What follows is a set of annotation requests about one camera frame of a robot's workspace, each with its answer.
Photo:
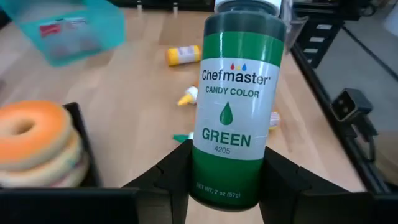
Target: chefmaster logo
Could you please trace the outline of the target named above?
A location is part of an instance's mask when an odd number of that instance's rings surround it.
[[[243,65],[234,65],[234,63],[232,63],[228,71],[223,69],[218,71],[204,69],[201,73],[201,78],[203,80],[223,80],[260,85],[265,85],[266,81],[271,79],[270,77],[257,75],[255,72],[247,73],[246,70],[248,70],[248,68],[245,63]]]

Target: stacked donuts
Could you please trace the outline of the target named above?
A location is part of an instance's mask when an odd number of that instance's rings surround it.
[[[0,108],[0,187],[76,187],[88,163],[62,106],[31,100]]]

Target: wooden table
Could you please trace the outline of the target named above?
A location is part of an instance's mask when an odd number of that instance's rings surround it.
[[[0,31],[0,104],[26,99],[79,102],[104,184],[120,187],[178,146],[193,130],[195,106],[176,105],[200,64],[170,68],[169,47],[201,44],[206,12],[126,9],[126,43],[67,67],[47,65],[14,24]],[[352,192],[364,187],[300,70],[284,57],[275,108],[281,126],[267,145]],[[187,223],[262,223],[258,207],[224,213],[190,201]]]

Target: colored droplet logo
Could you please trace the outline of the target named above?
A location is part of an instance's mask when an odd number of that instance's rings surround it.
[[[230,125],[233,119],[231,107],[229,106],[229,103],[227,103],[220,114],[220,122],[223,125]]]

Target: green bottle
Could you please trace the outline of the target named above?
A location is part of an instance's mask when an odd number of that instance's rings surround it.
[[[205,22],[191,195],[223,210],[258,203],[285,24],[278,0],[217,0]]]

